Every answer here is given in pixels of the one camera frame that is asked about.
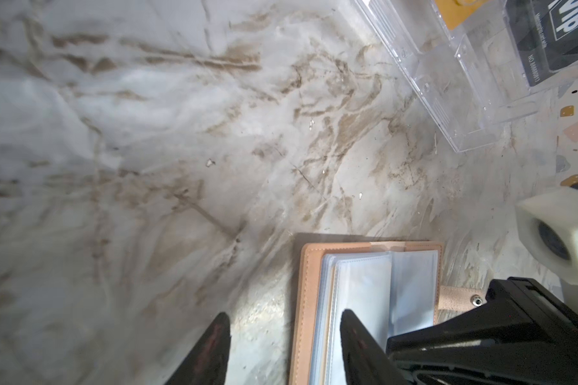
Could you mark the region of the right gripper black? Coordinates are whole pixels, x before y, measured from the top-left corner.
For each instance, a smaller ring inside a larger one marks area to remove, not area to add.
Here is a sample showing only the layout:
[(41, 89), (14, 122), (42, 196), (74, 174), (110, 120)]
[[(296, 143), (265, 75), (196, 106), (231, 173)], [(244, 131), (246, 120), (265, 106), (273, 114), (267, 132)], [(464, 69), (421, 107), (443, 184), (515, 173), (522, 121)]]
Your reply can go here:
[(578, 314), (532, 278), (491, 281), (490, 305), (391, 338), (414, 383), (578, 384)]

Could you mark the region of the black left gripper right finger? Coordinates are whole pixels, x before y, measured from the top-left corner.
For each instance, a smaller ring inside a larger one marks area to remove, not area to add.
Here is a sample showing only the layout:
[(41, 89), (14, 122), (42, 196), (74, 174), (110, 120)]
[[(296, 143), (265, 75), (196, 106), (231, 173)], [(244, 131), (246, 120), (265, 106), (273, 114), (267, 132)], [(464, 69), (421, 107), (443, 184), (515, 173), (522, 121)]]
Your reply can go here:
[(340, 337), (347, 384), (407, 384), (350, 309), (342, 313)]

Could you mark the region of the clear acrylic card stand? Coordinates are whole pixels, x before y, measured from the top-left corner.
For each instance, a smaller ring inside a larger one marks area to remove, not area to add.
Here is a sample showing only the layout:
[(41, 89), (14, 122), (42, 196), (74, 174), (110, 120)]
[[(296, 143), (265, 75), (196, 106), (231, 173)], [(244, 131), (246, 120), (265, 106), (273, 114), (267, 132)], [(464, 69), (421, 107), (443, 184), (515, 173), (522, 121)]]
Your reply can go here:
[(366, 21), (456, 152), (494, 143), (539, 111), (544, 94), (578, 79), (578, 61), (528, 84), (505, 4), (487, 1), (448, 30), (434, 1), (359, 1)]

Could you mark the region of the black VIP card right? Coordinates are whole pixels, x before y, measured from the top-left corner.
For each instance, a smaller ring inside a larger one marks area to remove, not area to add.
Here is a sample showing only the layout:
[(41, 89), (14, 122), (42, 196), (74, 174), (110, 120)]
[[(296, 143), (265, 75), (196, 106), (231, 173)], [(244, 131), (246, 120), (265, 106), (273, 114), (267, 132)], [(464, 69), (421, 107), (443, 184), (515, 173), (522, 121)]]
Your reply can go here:
[(578, 61), (578, 0), (507, 1), (505, 8), (531, 87)]

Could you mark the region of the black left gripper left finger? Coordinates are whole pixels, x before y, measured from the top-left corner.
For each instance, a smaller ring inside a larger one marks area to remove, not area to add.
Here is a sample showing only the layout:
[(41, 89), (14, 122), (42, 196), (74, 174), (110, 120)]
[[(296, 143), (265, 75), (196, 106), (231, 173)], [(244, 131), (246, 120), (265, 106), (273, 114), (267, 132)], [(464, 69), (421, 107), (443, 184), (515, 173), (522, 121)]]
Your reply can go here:
[(167, 385), (223, 385), (231, 351), (231, 320), (219, 313), (190, 353), (165, 382)]

